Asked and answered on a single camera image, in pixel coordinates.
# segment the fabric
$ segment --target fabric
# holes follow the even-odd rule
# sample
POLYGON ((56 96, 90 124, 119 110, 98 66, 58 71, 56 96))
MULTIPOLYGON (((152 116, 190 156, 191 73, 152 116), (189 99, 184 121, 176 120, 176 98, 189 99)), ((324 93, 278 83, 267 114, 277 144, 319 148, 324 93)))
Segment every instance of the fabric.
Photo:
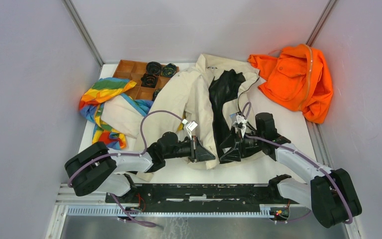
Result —
POLYGON ((104 103, 101 119, 124 135, 137 138, 141 121, 152 104, 152 101, 147 100, 134 101, 123 93, 104 103))
POLYGON ((223 116, 223 106, 226 102, 238 98, 240 85, 245 82, 242 73, 237 74, 234 70, 224 71, 219 79, 212 81, 209 88, 209 99, 213 110, 213 134, 216 143, 217 156, 222 158, 224 155, 220 145, 230 134, 230 127, 226 123, 230 117, 223 116))
POLYGON ((133 88, 135 82, 127 79, 99 79, 80 100, 79 111, 87 120, 96 124, 93 133, 93 143, 102 141, 107 147, 122 149, 126 147, 125 135, 112 128, 101 119, 104 102, 133 88))
MULTIPOLYGON (((195 120, 198 127, 193 131, 202 145, 216 156, 216 160, 200 163, 190 163, 189 166, 197 169, 212 169, 219 164, 216 144, 213 134, 213 111, 209 100, 209 86, 213 80, 217 80, 224 71, 234 69, 236 73, 242 73, 245 78, 238 89, 237 98, 223 105, 223 115, 229 117, 232 113, 239 112, 248 102, 246 91, 258 80, 258 69, 251 67, 248 62, 240 62, 226 58, 201 54, 195 67, 190 67, 175 74, 164 86, 155 99, 150 112, 156 110, 168 110, 179 116, 185 112, 188 121, 195 120)), ((249 122, 255 125, 254 113, 250 111, 249 122)), ((151 115, 143 125, 143 132, 147 145, 157 141, 167 131, 175 132, 180 125, 177 118, 164 113, 151 115)), ((134 146, 135 151, 143 150, 144 143, 140 137, 134 146)), ((253 160, 261 155, 253 155, 253 160)))
POLYGON ((314 123, 323 123, 333 96, 332 78, 323 53, 305 44, 285 47, 279 58, 250 55, 266 82, 259 89, 291 111, 302 111, 314 123))

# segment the white sticker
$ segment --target white sticker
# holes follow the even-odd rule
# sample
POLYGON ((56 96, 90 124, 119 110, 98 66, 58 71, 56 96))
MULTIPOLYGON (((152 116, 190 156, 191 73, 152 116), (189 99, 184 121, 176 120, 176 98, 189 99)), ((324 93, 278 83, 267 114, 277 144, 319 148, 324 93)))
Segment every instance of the white sticker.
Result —
POLYGON ((223 150, 223 153, 226 153, 226 152, 228 152, 230 149, 231 149, 231 147, 229 147, 229 148, 223 148, 222 150, 223 150))
POLYGON ((195 122, 195 121, 191 121, 191 122, 189 122, 189 123, 185 126, 185 128, 188 129, 189 131, 193 131, 195 128, 197 128, 197 126, 198 126, 197 122, 195 122))

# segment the orange cloth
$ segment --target orange cloth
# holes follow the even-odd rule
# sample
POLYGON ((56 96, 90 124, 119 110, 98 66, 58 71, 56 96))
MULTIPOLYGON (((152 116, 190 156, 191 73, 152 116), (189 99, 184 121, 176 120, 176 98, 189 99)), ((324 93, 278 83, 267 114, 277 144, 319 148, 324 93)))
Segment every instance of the orange cloth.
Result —
POLYGON ((279 58, 250 55, 266 82, 258 88, 272 101, 302 111, 308 121, 323 123, 333 96, 332 78, 323 53, 305 44, 285 47, 279 58))

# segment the gray wall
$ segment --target gray wall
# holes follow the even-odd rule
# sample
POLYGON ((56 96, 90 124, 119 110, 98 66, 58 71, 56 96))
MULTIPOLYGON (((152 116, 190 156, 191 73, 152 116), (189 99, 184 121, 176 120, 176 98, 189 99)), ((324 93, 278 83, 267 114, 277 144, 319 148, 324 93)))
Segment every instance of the gray wall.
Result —
POLYGON ((321 130, 335 167, 351 174, 363 238, 382 238, 382 1, 339 1, 314 47, 335 94, 321 130))
POLYGON ((236 60, 304 43, 327 0, 73 0, 102 58, 236 60))
POLYGON ((42 238, 99 67, 60 0, 0 0, 0 239, 42 238))

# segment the white table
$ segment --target white table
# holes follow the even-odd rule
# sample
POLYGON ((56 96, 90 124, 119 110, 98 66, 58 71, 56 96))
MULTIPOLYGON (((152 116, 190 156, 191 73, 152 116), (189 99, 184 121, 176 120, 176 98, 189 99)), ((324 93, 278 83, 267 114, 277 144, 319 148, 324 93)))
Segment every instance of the white table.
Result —
MULTIPOLYGON (((194 63, 178 63, 180 69, 185 69, 194 63)), ((112 77, 117 65, 103 65, 100 78, 112 77)), ((291 112, 270 101, 257 89, 258 84, 252 86, 248 92, 248 99, 252 103, 254 114, 269 112, 273 114, 278 133, 287 137, 297 148, 315 159, 314 150, 308 134, 305 118, 301 112, 291 112)), ((94 124, 87 122, 79 151, 89 147, 92 143, 94 124)), ((133 149, 134 139, 127 138, 128 147, 133 149)), ((154 173, 150 183, 198 183, 198 184, 266 184, 277 175, 289 174, 298 181, 302 181, 290 169, 264 156, 255 161, 242 163, 238 166, 218 165, 211 170, 196 170, 187 166, 182 159, 167 159, 166 167, 154 173)), ((136 183, 146 181, 133 178, 136 183)))

